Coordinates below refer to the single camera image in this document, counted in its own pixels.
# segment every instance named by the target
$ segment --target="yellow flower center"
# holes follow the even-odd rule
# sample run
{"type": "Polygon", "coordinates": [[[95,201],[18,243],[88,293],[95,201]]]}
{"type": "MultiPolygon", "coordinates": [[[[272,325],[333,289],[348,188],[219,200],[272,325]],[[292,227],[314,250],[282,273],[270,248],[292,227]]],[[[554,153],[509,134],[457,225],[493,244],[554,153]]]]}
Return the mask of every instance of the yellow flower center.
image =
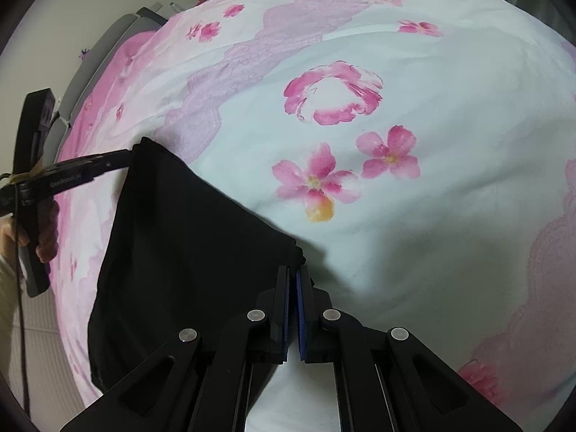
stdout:
{"type": "Polygon", "coordinates": [[[328,222],[334,216],[334,200],[324,195],[316,206],[306,209],[306,217],[311,222],[328,222]]]}
{"type": "Polygon", "coordinates": [[[388,164],[389,166],[395,166],[396,164],[398,164],[400,162],[400,159],[398,156],[394,156],[394,154],[390,154],[388,156],[384,156],[382,158],[382,160],[384,161],[385,164],[388,164]]]}
{"type": "Polygon", "coordinates": [[[308,180],[306,180],[306,184],[310,188],[313,188],[314,190],[320,190],[320,179],[318,179],[318,177],[316,176],[308,177],[308,180]]]}

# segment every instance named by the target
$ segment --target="gray bed frame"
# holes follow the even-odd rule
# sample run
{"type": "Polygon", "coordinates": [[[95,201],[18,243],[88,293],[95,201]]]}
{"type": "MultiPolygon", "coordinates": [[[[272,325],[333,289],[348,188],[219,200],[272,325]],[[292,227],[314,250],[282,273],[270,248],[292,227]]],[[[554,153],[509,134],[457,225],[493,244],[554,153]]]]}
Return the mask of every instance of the gray bed frame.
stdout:
{"type": "Polygon", "coordinates": [[[158,30],[166,22],[166,19],[150,9],[140,8],[134,14],[119,18],[100,37],[72,78],[62,96],[58,111],[54,114],[55,120],[44,143],[44,167],[57,161],[86,97],[94,89],[118,48],[130,37],[141,32],[158,30]]]}

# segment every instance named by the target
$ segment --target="bed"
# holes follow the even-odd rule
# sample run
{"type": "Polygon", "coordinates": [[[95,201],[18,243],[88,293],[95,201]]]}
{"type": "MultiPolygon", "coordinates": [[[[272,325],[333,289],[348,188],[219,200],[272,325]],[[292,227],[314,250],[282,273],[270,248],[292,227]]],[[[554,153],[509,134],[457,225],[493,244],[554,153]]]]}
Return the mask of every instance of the bed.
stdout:
{"type": "MultiPolygon", "coordinates": [[[[576,384],[576,49],[502,0],[211,0],[149,16],[90,52],[45,160],[153,138],[295,236],[336,306],[405,326],[544,430],[576,384]]],[[[85,405],[122,183],[57,198],[51,284],[85,405]]],[[[330,368],[294,351],[247,430],[338,429],[330,368]]]]}

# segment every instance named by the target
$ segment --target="black handheld device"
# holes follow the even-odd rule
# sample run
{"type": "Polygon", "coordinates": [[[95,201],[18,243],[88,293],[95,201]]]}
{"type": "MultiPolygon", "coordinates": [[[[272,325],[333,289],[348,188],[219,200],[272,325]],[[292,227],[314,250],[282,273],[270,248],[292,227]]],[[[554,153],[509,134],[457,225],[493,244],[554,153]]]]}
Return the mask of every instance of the black handheld device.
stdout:
{"type": "MultiPolygon", "coordinates": [[[[26,96],[14,148],[14,174],[30,172],[42,159],[44,142],[54,111],[55,98],[50,89],[42,89],[26,96]]],[[[42,263],[36,255],[40,230],[48,223],[50,200],[34,203],[18,210],[18,221],[28,233],[30,243],[20,248],[19,257],[28,275],[28,296],[36,297],[50,287],[50,266],[42,263]]]]}

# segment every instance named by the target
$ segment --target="black cloth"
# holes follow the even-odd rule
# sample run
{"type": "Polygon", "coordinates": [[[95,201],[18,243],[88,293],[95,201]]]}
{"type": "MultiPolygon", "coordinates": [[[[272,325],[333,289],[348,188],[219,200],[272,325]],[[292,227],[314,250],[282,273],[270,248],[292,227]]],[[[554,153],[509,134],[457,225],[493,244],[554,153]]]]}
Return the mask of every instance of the black cloth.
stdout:
{"type": "Polygon", "coordinates": [[[217,332],[303,263],[270,228],[143,138],[118,200],[88,323],[91,378],[103,392],[183,328],[217,332]]]}

